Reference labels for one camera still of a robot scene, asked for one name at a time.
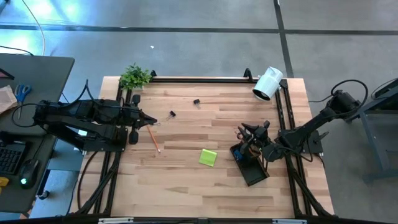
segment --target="keyboard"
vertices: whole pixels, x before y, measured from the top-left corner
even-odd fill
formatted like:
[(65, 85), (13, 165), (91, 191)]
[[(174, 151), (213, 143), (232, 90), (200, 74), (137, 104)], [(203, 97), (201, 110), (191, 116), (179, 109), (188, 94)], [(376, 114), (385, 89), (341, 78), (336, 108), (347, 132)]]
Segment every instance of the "keyboard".
[(27, 148), (24, 142), (0, 147), (0, 175), (15, 175), (24, 160), (26, 151)]

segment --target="yellow sticky note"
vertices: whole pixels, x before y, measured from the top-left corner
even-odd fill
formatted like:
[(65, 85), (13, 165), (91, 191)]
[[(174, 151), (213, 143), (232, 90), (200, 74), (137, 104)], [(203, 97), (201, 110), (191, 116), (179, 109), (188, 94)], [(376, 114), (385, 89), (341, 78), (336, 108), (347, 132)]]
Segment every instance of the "yellow sticky note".
[(199, 158), (199, 163), (213, 167), (214, 163), (216, 162), (216, 157), (217, 157), (217, 152), (213, 152), (207, 149), (202, 149)]

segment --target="butcher block tabletop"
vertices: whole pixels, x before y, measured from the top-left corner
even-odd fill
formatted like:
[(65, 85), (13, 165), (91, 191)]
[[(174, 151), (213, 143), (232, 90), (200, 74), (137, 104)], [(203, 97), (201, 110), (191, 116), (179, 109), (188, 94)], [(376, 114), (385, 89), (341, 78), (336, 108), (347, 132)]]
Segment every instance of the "butcher block tabletop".
[[(287, 79), (297, 126), (312, 118), (301, 78)], [(104, 77), (99, 98), (116, 99), (119, 77)], [(258, 100), (253, 83), (150, 83), (138, 107), (158, 120), (139, 130), (136, 145), (126, 145), (119, 166), (111, 215), (130, 217), (293, 218), (292, 198), (284, 159), (270, 162), (269, 178), (248, 187), (229, 148), (239, 142), (241, 123), (270, 121), (269, 137), (280, 129), (275, 97)], [(285, 109), (283, 91), (282, 104)], [(200, 100), (200, 109), (193, 101)], [(166, 120), (169, 112), (176, 116)], [(217, 152), (214, 167), (200, 164), (202, 149)], [(85, 156), (83, 170), (90, 154)], [(84, 204), (98, 186), (104, 152), (90, 162), (81, 183)], [(324, 208), (333, 213), (321, 161), (303, 161), (307, 185)], [(300, 208), (304, 212), (298, 185)], [(108, 188), (103, 195), (104, 209)], [(70, 212), (77, 210), (76, 190)]]

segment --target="gray desk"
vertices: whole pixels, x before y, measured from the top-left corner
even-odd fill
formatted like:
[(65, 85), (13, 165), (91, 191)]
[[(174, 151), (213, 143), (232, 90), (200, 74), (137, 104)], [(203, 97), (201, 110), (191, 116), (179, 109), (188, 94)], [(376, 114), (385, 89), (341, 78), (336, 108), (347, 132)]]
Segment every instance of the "gray desk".
[[(30, 55), (0, 54), (0, 68), (15, 77), (14, 80), (0, 80), (0, 88), (10, 85), (13, 90), (18, 84), (32, 86), (32, 91), (26, 96), (24, 103), (38, 103), (40, 100), (58, 101), (72, 66), (73, 58), (42, 57)], [(0, 115), (0, 129), (14, 134), (43, 135), (45, 132), (38, 126), (20, 128), (11, 122), (12, 110)], [(33, 123), (35, 106), (25, 106), (21, 119), (16, 122), (22, 125)]]
[[(0, 87), (10, 85), (12, 89), (15, 89), (19, 83), (31, 85), (32, 91), (24, 103), (37, 103), (40, 100), (58, 101), (74, 62), (73, 58), (0, 54), (0, 67), (15, 76), (15, 80), (0, 80)], [(16, 119), (16, 121), (25, 125), (31, 124), (34, 110), (34, 106), (26, 106), (22, 110), (21, 120)], [(31, 159), (43, 139), (44, 131), (39, 127), (15, 126), (10, 120), (11, 112), (0, 114), (0, 130), (24, 135), (21, 140), (32, 143), (25, 160)], [(18, 176), (2, 175), (10, 182), (3, 188), (0, 195), (0, 212), (24, 213), (31, 208), (40, 187), (40, 181), (47, 170), (55, 141), (56, 138), (53, 136), (45, 137), (36, 156), (40, 162), (37, 182), (31, 189), (22, 189), (19, 186)]]

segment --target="computer mouse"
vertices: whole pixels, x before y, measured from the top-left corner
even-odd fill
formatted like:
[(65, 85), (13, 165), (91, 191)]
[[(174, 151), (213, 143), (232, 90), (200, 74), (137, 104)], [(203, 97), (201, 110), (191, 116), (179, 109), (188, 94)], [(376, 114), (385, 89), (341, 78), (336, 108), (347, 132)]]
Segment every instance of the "computer mouse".
[(28, 159), (22, 164), (19, 170), (19, 185), (23, 189), (29, 189), (35, 185), (38, 169), (39, 161), (37, 159)]

